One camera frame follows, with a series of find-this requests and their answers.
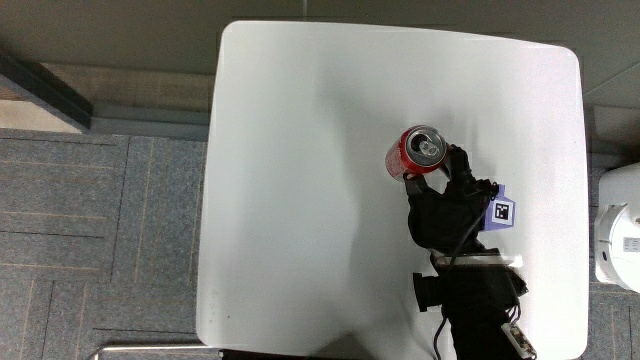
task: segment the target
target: can lid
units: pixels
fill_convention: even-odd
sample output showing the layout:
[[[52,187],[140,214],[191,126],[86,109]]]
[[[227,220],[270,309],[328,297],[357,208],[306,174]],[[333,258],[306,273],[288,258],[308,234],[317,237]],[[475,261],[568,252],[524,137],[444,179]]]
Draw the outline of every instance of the can lid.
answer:
[[[405,143],[407,155],[420,166],[434,166],[444,159],[447,143],[438,130],[430,126],[418,126],[409,133]]]

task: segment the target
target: white table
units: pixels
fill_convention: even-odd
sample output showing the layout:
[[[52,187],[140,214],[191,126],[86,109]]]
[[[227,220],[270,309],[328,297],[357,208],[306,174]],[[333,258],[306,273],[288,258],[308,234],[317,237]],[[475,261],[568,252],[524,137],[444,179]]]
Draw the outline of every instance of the white table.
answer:
[[[441,317],[418,312],[411,273],[432,269],[409,237],[404,187],[384,166],[416,124],[466,149],[474,175],[506,184],[517,202],[515,227],[480,240],[522,256],[530,293],[519,324],[539,359],[582,353],[588,208],[576,56],[480,35],[293,22],[236,22],[222,36],[198,274],[205,344],[428,358]],[[440,348],[453,359],[448,331]]]

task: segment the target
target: purple tag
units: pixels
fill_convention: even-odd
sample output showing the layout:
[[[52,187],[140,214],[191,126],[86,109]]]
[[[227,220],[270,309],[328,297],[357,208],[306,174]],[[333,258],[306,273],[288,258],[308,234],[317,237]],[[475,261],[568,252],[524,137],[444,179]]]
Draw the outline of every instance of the purple tag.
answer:
[[[513,227],[516,203],[504,196],[504,185],[498,184],[498,196],[489,203],[484,216],[482,231],[500,230]]]

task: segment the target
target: metal bar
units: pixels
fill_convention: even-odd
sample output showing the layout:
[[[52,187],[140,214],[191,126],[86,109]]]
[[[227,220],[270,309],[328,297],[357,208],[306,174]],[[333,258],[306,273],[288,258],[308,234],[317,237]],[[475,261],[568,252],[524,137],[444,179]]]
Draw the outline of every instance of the metal bar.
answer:
[[[0,51],[0,85],[86,133],[91,103],[40,64],[25,65]]]
[[[96,352],[91,354],[89,360],[100,360],[100,356],[108,352],[137,352],[137,351],[153,351],[153,350],[199,350],[199,349],[216,349],[212,346],[203,344],[153,344],[153,345],[108,345],[103,346]],[[219,358],[224,357],[222,350],[216,354]]]

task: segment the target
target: black glove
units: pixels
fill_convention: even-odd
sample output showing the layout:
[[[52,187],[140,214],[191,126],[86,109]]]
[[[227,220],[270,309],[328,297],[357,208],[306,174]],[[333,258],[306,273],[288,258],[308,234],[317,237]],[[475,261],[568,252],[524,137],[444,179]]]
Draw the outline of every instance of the black glove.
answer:
[[[430,188],[419,175],[405,179],[409,196],[409,231],[413,241],[427,249],[452,254],[465,233],[483,214],[497,185],[489,180],[476,180],[471,175],[467,153],[452,145],[448,155],[450,181],[443,194]],[[477,240],[482,219],[466,236],[460,254],[481,252]]]

